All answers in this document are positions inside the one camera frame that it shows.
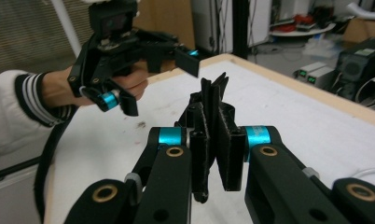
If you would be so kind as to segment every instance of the striped sleeve cuff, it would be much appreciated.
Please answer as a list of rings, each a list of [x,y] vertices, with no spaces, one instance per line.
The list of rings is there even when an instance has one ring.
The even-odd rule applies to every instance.
[[[76,112],[75,105],[56,108],[46,106],[42,97],[42,79],[45,74],[16,77],[15,92],[24,113],[42,125],[52,127],[70,119]]]

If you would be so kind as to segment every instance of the human hand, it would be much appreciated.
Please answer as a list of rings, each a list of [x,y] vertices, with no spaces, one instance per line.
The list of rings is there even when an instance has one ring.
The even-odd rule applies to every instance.
[[[67,82],[72,67],[63,71],[51,72],[44,76],[42,81],[42,94],[45,104],[52,108],[62,105],[92,105],[93,102],[86,97],[75,97]],[[126,77],[113,77],[113,79],[126,91],[141,99],[148,85],[149,73],[136,66],[132,67],[132,73]]]

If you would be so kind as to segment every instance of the white jacket sleeve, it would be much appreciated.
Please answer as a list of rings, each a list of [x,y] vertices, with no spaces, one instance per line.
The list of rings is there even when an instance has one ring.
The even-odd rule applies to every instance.
[[[49,109],[41,93],[45,74],[21,70],[0,74],[0,156],[47,138],[55,124],[72,117],[76,108]]]

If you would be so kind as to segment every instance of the white table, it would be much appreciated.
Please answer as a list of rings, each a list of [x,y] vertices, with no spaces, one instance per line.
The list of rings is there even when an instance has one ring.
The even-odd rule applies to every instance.
[[[223,101],[235,106],[236,124],[275,126],[285,145],[328,187],[338,178],[375,168],[375,111],[231,55],[201,62],[201,77],[215,80],[223,72],[229,77]],[[139,117],[126,117],[118,108],[103,113],[95,105],[77,111],[49,173],[47,223],[63,223],[90,184],[123,180],[145,148],[150,128],[173,126],[189,95],[201,88],[199,79],[179,69],[150,82],[138,102]],[[214,164],[209,200],[193,200],[191,223],[250,223],[243,200],[247,168],[243,190],[225,192]],[[364,180],[375,184],[375,175]]]

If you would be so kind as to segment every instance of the person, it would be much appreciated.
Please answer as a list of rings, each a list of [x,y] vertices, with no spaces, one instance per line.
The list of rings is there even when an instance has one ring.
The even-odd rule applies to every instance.
[[[76,98],[67,82],[71,67],[62,71],[31,74],[8,70],[0,74],[0,156],[47,138],[56,124],[69,120],[88,98]],[[132,73],[113,79],[139,100],[148,72],[132,67]]]

